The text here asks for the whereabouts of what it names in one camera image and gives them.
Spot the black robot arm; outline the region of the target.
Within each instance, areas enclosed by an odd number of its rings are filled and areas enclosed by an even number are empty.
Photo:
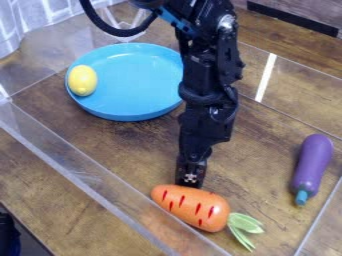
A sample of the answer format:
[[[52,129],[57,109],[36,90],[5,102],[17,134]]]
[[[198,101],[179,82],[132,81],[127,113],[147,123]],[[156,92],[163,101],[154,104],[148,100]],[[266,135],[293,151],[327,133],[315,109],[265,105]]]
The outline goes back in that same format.
[[[230,0],[164,0],[158,14],[175,28],[183,62],[175,183],[203,185],[212,146],[231,138],[239,100],[232,83],[244,63],[238,50],[238,22]]]

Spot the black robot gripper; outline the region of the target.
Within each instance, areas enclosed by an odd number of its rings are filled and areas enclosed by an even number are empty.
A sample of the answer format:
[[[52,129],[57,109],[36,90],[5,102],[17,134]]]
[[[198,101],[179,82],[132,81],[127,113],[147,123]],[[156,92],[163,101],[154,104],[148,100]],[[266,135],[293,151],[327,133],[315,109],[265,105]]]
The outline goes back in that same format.
[[[186,105],[186,110],[179,116],[176,185],[202,188],[207,171],[206,159],[211,155],[212,146],[231,138],[236,112],[238,106],[230,104]]]

